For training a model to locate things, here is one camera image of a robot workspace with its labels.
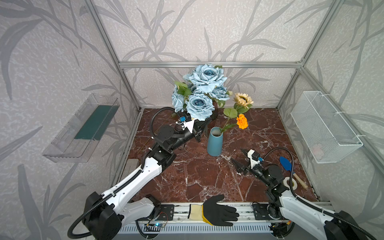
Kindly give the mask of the orange marigold flower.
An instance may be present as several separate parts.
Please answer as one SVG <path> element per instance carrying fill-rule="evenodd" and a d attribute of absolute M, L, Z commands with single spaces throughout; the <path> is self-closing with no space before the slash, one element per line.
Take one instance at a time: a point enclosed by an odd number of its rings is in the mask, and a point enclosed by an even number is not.
<path fill-rule="evenodd" d="M 249 124 L 248 124 L 248 120 L 247 118 L 245 117 L 244 114 L 239 114 L 237 117 L 236 117 L 236 123 L 232 123 L 232 124 L 229 124 L 229 123 L 226 123 L 224 125 L 223 128 L 221 128 L 221 133 L 233 128 L 233 127 L 239 127 L 240 129 L 244 130 L 246 128 L 248 128 Z"/>

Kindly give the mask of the teal ceramic vase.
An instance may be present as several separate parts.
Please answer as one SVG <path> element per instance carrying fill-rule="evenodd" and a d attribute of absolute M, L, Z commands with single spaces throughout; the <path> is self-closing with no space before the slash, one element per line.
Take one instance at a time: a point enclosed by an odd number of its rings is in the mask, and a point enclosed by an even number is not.
<path fill-rule="evenodd" d="M 207 152 L 210 156 L 218 157 L 223 149 L 223 133 L 220 127 L 213 127 L 210 131 Z"/>

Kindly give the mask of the pink glass vase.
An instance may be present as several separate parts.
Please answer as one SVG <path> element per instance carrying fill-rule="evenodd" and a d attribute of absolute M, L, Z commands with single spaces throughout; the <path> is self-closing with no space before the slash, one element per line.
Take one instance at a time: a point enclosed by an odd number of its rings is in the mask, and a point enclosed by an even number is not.
<path fill-rule="evenodd" d="M 214 106 L 214 110 L 212 111 L 212 115 L 211 115 L 211 119 L 212 121 L 216 120 L 219 116 L 219 107 L 218 107 L 218 103 L 213 101 L 213 106 Z"/>

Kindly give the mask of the cream sunflower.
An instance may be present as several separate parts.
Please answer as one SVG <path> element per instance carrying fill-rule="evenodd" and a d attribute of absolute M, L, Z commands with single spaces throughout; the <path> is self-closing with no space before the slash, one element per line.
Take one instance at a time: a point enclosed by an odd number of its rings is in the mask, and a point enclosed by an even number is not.
<path fill-rule="evenodd" d="M 244 114 L 250 110 L 254 101 L 248 94 L 236 93 L 234 97 L 234 107 L 224 110 L 224 115 L 227 117 L 226 123 L 236 123 L 236 117 L 239 114 Z"/>

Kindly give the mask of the dusty blue rose bunch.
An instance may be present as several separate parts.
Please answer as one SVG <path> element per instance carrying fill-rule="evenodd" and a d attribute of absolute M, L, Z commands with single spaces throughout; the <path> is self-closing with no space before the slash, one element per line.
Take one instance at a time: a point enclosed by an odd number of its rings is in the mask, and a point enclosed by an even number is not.
<path fill-rule="evenodd" d="M 213 101 L 224 107 L 233 94 L 224 86 L 227 77 L 221 66 L 199 65 L 183 79 L 183 82 L 175 82 L 172 104 L 175 113 L 188 119 L 194 118 L 195 124 L 211 121 L 215 109 Z"/>

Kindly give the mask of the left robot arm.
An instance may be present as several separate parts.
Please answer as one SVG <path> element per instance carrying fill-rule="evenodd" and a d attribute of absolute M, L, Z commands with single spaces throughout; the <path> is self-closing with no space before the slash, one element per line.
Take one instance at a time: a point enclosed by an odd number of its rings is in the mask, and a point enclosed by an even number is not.
<path fill-rule="evenodd" d="M 155 207 L 152 200 L 143 198 L 131 203 L 131 199 L 173 163 L 175 149 L 193 138 L 199 141 L 210 122 L 211 119 L 182 122 L 179 133 L 169 125 L 161 126 L 155 133 L 150 126 L 155 144 L 144 156 L 141 165 L 109 190 L 100 195 L 96 192 L 89 195 L 84 213 L 69 227 L 68 237 L 82 239 L 93 236 L 97 240 L 111 240 L 124 225 L 149 216 Z"/>

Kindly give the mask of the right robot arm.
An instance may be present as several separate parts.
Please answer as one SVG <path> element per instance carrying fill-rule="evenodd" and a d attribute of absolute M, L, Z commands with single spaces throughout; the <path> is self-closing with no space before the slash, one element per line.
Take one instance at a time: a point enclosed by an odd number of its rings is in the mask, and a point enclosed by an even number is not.
<path fill-rule="evenodd" d="M 361 228 L 354 218 L 344 211 L 338 213 L 322 208 L 297 195 L 293 179 L 284 184 L 284 176 L 277 165 L 263 167 L 264 158 L 254 150 L 242 150 L 248 164 L 232 159 L 237 173 L 250 174 L 266 187 L 268 204 L 252 203 L 256 220 L 271 220 L 270 229 L 277 239 L 283 239 L 298 225 L 318 240 L 373 240 L 374 236 Z"/>

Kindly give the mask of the blue hand trowel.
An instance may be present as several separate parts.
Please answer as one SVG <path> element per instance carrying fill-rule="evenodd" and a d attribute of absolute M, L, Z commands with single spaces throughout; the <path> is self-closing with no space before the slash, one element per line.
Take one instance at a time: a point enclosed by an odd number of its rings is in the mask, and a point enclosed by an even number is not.
<path fill-rule="evenodd" d="M 292 164 L 288 159 L 280 157 L 279 160 L 286 171 L 292 171 Z M 293 177 L 301 184 L 304 189 L 308 189 L 308 185 L 295 172 L 293 172 Z"/>

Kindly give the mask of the grey sharpening stone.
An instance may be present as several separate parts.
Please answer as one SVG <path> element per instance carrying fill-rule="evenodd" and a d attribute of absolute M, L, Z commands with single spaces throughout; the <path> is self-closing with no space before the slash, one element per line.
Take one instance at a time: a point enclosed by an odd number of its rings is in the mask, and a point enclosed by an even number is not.
<path fill-rule="evenodd" d="M 140 165 L 140 161 L 139 159 L 128 159 L 126 164 L 125 164 L 125 167 L 124 167 L 124 170 L 123 170 L 123 174 L 122 174 L 122 177 L 125 178 L 126 176 L 128 176 L 130 173 L 132 173 L 138 166 Z"/>

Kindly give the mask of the black work glove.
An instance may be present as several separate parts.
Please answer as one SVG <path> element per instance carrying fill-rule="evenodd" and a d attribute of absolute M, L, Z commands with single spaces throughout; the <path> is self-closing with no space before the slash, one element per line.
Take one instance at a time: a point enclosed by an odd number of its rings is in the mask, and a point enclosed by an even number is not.
<path fill-rule="evenodd" d="M 216 195 L 207 199 L 202 205 L 190 204 L 188 219 L 203 221 L 212 226 L 232 227 L 240 215 L 236 208 L 218 204 L 224 198 L 224 195 Z"/>

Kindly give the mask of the small circuit board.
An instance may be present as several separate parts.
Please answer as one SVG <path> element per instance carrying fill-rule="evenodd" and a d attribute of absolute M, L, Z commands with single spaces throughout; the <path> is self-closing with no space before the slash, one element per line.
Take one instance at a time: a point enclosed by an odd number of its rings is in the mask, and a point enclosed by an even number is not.
<path fill-rule="evenodd" d="M 147 232 L 159 232 L 162 228 L 167 225 L 165 222 L 149 222 L 145 225 Z"/>

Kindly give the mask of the clear acrylic shelf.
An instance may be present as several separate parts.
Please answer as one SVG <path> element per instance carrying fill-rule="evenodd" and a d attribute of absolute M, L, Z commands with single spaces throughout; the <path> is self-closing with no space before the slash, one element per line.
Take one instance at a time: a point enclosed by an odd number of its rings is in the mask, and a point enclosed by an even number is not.
<path fill-rule="evenodd" d="M 43 151 L 54 163 L 86 163 L 120 107 L 117 97 L 90 94 Z"/>

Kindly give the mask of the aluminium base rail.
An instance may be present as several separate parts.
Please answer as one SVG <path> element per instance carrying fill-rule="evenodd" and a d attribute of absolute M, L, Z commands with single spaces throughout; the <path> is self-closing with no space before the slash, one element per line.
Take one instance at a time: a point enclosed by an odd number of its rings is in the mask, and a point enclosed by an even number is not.
<path fill-rule="evenodd" d="M 237 209 L 227 205 L 219 205 L 218 202 L 223 198 L 222 195 L 214 196 L 202 205 L 192 204 L 189 208 L 188 219 L 191 221 L 203 221 L 213 226 L 232 226 L 232 221 L 237 221 L 239 214 Z M 114 204 L 98 202 L 88 204 L 85 208 L 84 219 L 81 222 L 86 225 L 97 225 L 107 223 L 123 224 L 130 223 L 140 218 L 156 219 L 159 214 L 153 213 L 154 209 L 159 209 L 160 205 L 154 203 L 149 198 L 128 203 L 122 208 L 126 214 L 117 214 L 114 211 Z"/>

